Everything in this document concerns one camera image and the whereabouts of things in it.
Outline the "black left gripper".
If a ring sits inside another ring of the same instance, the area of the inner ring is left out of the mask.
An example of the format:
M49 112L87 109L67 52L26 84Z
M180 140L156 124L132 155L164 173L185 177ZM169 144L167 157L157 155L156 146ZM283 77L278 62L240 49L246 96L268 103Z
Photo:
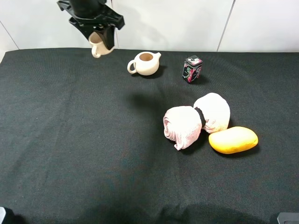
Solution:
M105 0L59 0L57 4L61 11L70 15L69 23L89 40L94 32L100 36L105 47L111 50L114 47L114 30L124 25L122 15L110 8Z

